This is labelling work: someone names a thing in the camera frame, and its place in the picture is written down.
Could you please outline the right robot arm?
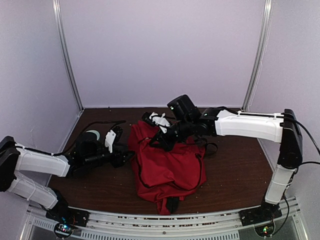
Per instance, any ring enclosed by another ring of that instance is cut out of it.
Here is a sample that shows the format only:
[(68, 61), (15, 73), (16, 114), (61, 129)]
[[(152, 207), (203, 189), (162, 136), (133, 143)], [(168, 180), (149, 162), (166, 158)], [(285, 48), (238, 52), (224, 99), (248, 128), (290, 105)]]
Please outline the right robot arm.
[(303, 164), (303, 125), (296, 120), (291, 109), (282, 113), (252, 113), (235, 111), (225, 106), (209, 107), (200, 111), (184, 94), (170, 101), (167, 106), (176, 119), (170, 123), (166, 115), (152, 112), (145, 121), (159, 127), (158, 133), (149, 142), (150, 146), (171, 151), (175, 144), (190, 136), (240, 136), (268, 140), (280, 144), (279, 156), (271, 182), (261, 206), (256, 210), (259, 220), (268, 220), (294, 174)]

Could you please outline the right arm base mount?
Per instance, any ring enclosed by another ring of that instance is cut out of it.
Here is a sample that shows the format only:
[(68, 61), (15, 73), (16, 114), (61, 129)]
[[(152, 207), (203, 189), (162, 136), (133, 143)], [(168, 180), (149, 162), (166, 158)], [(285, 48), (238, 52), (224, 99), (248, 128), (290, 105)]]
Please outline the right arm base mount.
[(280, 209), (271, 211), (270, 209), (262, 208), (261, 206), (241, 210), (238, 214), (243, 227), (268, 221), (270, 222), (283, 215)]

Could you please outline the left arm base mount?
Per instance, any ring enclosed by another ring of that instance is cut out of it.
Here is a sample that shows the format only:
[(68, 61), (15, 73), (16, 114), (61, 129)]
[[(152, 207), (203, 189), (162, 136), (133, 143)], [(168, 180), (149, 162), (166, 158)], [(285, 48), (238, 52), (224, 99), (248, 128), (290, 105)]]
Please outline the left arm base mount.
[(58, 213), (53, 209), (46, 209), (45, 217), (56, 222), (76, 227), (86, 227), (90, 213), (85, 210), (68, 208), (65, 212)]

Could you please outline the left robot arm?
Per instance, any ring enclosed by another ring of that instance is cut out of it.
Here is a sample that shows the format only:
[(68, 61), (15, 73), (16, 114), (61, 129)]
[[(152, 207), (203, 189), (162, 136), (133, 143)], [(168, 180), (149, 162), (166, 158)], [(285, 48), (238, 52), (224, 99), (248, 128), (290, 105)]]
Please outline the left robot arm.
[(111, 164), (120, 168), (135, 152), (120, 143), (121, 121), (114, 121), (104, 142), (96, 130), (84, 129), (66, 151), (50, 153), (18, 145), (12, 136), (0, 141), (0, 190), (14, 193), (38, 203), (61, 222), (72, 218), (68, 202), (58, 190), (43, 186), (22, 174), (23, 171), (45, 173), (61, 178), (81, 178), (90, 170)]

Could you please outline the red student backpack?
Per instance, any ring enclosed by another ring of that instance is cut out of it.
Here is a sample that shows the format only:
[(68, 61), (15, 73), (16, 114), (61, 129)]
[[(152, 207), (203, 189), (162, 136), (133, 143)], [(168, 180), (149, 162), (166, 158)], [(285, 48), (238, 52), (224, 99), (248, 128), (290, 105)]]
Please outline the red student backpack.
[(157, 131), (141, 120), (131, 126), (128, 148), (134, 156), (130, 162), (137, 195), (155, 203), (158, 214), (171, 215), (206, 182), (204, 157), (209, 144), (188, 137), (166, 152), (150, 145)]

